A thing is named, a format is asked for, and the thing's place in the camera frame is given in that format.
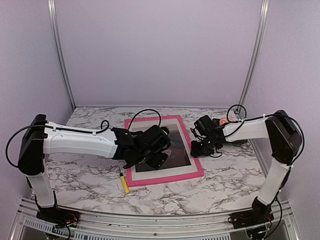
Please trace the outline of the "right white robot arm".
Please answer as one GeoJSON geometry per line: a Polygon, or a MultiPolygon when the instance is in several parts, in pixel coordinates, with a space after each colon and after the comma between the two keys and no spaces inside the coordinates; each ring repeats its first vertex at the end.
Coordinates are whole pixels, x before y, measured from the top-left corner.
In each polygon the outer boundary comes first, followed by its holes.
{"type": "Polygon", "coordinates": [[[302,130],[295,120],[284,110],[251,119],[227,119],[221,124],[208,115],[199,118],[193,129],[199,140],[191,142],[192,157],[211,157],[224,144],[236,144],[244,140],[268,139],[271,147],[271,165],[258,196],[253,201],[254,207],[248,212],[247,219],[258,224],[267,216],[266,206],[277,197],[286,184],[293,162],[304,146],[302,130]]]}

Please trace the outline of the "pink wooden picture frame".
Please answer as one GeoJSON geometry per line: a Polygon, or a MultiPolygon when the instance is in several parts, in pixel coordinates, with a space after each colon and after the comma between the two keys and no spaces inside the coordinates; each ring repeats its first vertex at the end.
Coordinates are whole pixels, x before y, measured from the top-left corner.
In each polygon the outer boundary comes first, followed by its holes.
{"type": "Polygon", "coordinates": [[[180,115],[161,117],[161,126],[169,128],[171,146],[164,152],[168,159],[155,170],[146,163],[126,170],[126,181],[130,188],[184,181],[204,176],[197,158],[191,156],[191,138],[180,115]]]}

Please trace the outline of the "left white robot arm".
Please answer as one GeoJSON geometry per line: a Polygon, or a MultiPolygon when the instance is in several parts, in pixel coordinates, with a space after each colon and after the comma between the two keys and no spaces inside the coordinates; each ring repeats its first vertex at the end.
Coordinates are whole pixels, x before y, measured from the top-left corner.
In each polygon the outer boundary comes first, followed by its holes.
{"type": "Polygon", "coordinates": [[[165,151],[171,146],[169,129],[160,125],[136,132],[110,126],[97,130],[59,125],[47,121],[46,115],[38,114],[21,131],[25,134],[15,168],[26,176],[39,208],[53,223],[60,222],[64,215],[62,209],[57,207],[49,183],[45,168],[47,155],[94,155],[125,161],[124,169],[147,163],[157,170],[167,160],[165,151]]]}

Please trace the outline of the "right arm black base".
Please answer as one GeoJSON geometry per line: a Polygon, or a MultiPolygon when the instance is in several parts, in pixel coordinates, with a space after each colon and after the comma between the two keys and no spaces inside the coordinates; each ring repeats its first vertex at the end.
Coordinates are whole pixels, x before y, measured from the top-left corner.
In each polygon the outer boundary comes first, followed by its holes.
{"type": "Polygon", "coordinates": [[[252,209],[233,212],[229,215],[227,219],[228,223],[232,224],[234,229],[270,223],[273,220],[274,215],[271,210],[267,211],[264,215],[254,215],[252,209]]]}

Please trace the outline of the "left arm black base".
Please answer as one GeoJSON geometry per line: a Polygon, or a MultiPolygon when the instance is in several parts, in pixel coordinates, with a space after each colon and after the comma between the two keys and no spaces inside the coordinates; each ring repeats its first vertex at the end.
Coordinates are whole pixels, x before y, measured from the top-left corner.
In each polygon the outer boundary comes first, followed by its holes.
{"type": "Polygon", "coordinates": [[[75,210],[53,207],[39,207],[36,217],[40,220],[51,222],[58,227],[76,227],[79,222],[80,213],[75,210]]]}

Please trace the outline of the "yellow handled screwdriver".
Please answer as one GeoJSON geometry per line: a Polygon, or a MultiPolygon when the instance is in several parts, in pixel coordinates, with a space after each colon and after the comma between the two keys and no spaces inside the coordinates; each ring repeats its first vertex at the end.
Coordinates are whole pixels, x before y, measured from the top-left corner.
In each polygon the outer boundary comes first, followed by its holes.
{"type": "Polygon", "coordinates": [[[119,174],[119,177],[120,177],[120,180],[121,180],[121,183],[122,183],[124,192],[125,192],[126,194],[129,194],[129,193],[130,193],[130,189],[129,189],[129,187],[128,187],[128,184],[127,184],[127,181],[126,181],[125,176],[124,176],[122,173],[120,173],[120,174],[119,174]]]}

